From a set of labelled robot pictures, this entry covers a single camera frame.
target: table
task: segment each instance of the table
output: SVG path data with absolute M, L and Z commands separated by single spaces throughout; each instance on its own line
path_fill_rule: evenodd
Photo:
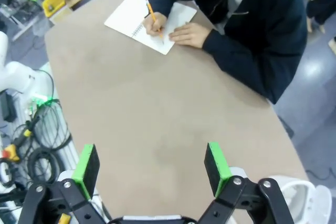
M 75 146 L 96 144 L 97 187 L 114 217 L 200 217 L 213 199 L 208 141 L 252 181 L 307 179 L 272 107 L 210 55 L 175 45 L 164 56 L 105 27 L 122 1 L 92 0 L 45 37 Z M 193 21 L 212 26 L 201 12 Z M 235 215 L 244 224 L 246 216 Z

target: hand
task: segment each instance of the hand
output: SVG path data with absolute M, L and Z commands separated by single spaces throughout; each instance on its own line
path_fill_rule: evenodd
M 166 24 L 167 17 L 161 13 L 154 13 L 156 21 L 154 22 L 152 15 L 148 15 L 142 22 L 143 26 L 146 28 L 146 32 L 149 35 L 157 36 L 162 31 L 163 26 Z
M 169 34 L 169 38 L 179 45 L 202 48 L 210 32 L 210 29 L 199 24 L 187 23 L 184 26 L 176 28 L 173 33 Z

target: white paper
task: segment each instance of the white paper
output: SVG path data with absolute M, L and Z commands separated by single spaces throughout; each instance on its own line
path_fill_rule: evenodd
M 176 27 L 189 22 L 196 14 L 196 10 L 180 3 L 174 3 L 164 26 L 163 38 L 152 37 L 146 33 L 141 23 L 147 14 L 146 0 L 124 0 L 104 24 L 166 55 L 174 45 L 174 42 L 169 40 L 168 34 Z

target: dark jacket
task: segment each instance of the dark jacket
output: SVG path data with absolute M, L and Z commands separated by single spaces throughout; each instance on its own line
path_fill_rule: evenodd
M 168 16 L 174 0 L 149 0 Z M 226 17 L 227 0 L 196 0 L 212 23 Z M 307 43 L 303 0 L 243 0 L 225 26 L 203 44 L 218 66 L 276 103 L 291 83 Z
M 307 3 L 307 16 L 323 25 L 336 12 L 336 0 L 311 0 Z

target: gray floor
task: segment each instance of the gray floor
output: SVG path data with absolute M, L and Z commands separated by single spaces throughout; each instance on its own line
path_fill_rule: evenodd
M 17 28 L 8 25 L 12 36 Z M 328 176 L 330 167 L 336 171 L 336 55 L 328 47 L 336 35 L 336 15 L 325 28 L 326 34 L 317 31 L 310 36 L 297 74 L 274 108 L 293 129 L 292 141 L 305 169 L 316 174 L 308 173 L 311 181 L 336 188 L 336 177 Z M 9 51 L 7 62 L 17 60 L 39 68 L 47 61 L 43 38 L 34 39 L 31 30 L 11 44 Z

